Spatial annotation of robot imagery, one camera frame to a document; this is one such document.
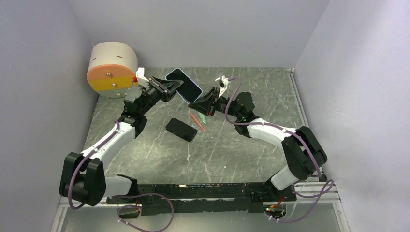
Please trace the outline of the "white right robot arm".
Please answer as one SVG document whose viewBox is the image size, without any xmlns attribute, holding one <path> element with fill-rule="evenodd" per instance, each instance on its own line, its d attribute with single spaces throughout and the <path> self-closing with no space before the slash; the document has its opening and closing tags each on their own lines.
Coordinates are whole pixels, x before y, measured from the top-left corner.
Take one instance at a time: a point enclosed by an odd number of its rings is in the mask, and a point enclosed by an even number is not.
<svg viewBox="0 0 410 232">
<path fill-rule="evenodd" d="M 189 108 L 206 116 L 215 112 L 234 116 L 236 131 L 245 137 L 263 140 L 283 149 L 286 166 L 274 174 L 266 187 L 266 195 L 276 201 L 287 187 L 318 173 L 328 158 L 309 127 L 287 128 L 270 123 L 253 112 L 255 105 L 250 92 L 240 92 L 234 99 L 219 95 L 220 88 L 213 87 L 205 96 L 189 104 Z"/>
</svg>

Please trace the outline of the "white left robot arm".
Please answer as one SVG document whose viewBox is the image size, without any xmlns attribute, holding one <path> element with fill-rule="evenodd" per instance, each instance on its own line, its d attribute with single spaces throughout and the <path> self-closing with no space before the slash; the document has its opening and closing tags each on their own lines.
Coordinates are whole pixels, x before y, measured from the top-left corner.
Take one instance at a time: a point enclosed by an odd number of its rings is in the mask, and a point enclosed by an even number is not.
<svg viewBox="0 0 410 232">
<path fill-rule="evenodd" d="M 170 101 L 183 84 L 181 80 L 150 77 L 143 86 L 138 80 L 138 85 L 132 84 L 126 91 L 124 110 L 115 126 L 88 149 L 65 157 L 59 193 L 67 197 L 71 209 L 95 206 L 107 197 L 120 197 L 126 203 L 136 201 L 137 179 L 122 174 L 106 177 L 105 169 L 125 145 L 141 134 L 147 123 L 145 114 L 157 102 Z"/>
</svg>

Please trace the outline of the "black phone on table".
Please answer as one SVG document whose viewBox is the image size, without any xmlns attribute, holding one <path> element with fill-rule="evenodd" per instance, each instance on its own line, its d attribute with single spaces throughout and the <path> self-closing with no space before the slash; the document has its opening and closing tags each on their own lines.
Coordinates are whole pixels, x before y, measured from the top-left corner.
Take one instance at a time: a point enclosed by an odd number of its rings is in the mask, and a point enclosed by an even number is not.
<svg viewBox="0 0 410 232">
<path fill-rule="evenodd" d="M 187 142 L 191 142 L 197 134 L 197 129 L 176 118 L 172 118 L 166 125 L 165 129 Z"/>
</svg>

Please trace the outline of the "orange pen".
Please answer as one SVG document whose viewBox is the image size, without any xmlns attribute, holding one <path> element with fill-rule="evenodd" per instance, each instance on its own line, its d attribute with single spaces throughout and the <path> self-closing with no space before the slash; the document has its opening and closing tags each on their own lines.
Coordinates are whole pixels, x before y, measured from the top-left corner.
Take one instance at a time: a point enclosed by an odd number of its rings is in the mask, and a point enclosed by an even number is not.
<svg viewBox="0 0 410 232">
<path fill-rule="evenodd" d="M 197 117 L 193 113 L 190 113 L 190 116 L 193 118 L 193 120 L 196 122 L 196 124 L 201 128 L 201 130 L 204 131 L 205 133 L 207 133 L 206 129 L 203 127 L 203 125 L 197 119 Z"/>
</svg>

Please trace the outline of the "round drawer cabinet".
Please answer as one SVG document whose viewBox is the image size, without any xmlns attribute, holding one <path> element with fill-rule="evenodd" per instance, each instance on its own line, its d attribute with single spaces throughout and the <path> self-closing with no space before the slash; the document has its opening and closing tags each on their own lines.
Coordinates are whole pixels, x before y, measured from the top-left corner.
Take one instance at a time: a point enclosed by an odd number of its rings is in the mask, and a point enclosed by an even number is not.
<svg viewBox="0 0 410 232">
<path fill-rule="evenodd" d="M 121 42 L 103 42 L 91 51 L 87 81 L 98 94 L 123 98 L 138 69 L 134 50 Z"/>
</svg>

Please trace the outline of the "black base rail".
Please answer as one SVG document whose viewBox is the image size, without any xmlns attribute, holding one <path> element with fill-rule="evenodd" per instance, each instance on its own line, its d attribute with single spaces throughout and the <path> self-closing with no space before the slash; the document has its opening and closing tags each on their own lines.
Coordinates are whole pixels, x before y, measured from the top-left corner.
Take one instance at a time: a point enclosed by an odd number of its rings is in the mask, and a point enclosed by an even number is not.
<svg viewBox="0 0 410 232">
<path fill-rule="evenodd" d="M 133 195 L 140 199 L 108 197 L 107 204 L 140 204 L 143 216 L 170 213 L 233 212 L 261 213 L 268 205 L 294 202 L 290 187 L 277 190 L 269 182 L 213 184 L 140 184 Z"/>
</svg>

